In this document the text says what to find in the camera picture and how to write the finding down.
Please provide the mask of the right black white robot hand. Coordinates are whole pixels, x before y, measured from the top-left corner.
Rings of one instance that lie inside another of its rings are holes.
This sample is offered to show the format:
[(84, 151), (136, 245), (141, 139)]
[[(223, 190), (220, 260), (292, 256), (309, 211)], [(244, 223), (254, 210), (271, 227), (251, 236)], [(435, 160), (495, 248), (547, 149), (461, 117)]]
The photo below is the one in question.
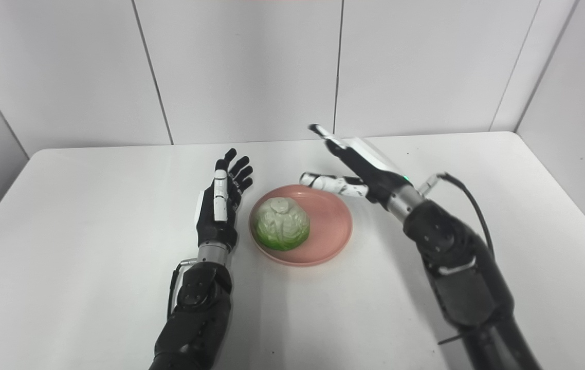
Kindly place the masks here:
[(363, 154), (357, 152), (354, 146), (349, 146), (335, 138), (321, 125), (310, 124), (307, 128), (321, 137), (330, 153), (346, 164), (368, 187), (365, 198), (371, 203), (378, 203), (386, 208), (389, 200), (394, 197), (394, 193), (412, 185), (403, 175), (378, 168)]

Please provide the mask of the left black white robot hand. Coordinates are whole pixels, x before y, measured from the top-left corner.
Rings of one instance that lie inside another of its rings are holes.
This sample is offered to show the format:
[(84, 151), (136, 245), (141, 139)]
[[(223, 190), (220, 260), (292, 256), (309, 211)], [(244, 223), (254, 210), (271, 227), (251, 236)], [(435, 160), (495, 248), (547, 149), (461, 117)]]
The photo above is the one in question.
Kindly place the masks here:
[(218, 243), (231, 252), (237, 244), (236, 214), (243, 193), (253, 184), (253, 168), (248, 156), (234, 162), (236, 157), (237, 150), (231, 148), (217, 160), (211, 185), (203, 192), (196, 223), (200, 247)]

